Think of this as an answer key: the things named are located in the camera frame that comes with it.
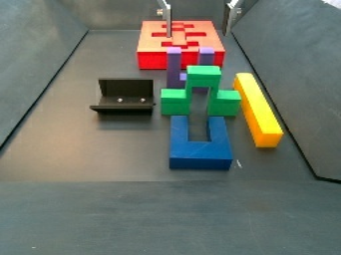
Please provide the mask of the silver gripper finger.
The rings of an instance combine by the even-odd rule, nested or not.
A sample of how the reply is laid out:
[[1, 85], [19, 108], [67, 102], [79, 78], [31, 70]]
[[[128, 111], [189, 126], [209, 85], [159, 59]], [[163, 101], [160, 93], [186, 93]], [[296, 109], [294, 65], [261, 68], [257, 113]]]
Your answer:
[[237, 16], [241, 14], [241, 4], [242, 4], [242, 0], [230, 0], [225, 4], [223, 22], [222, 22], [223, 35], [227, 35], [233, 26], [233, 22], [235, 21]]
[[158, 9], [158, 15], [167, 21], [167, 37], [171, 37], [171, 4], [167, 0], [158, 0], [160, 8]]

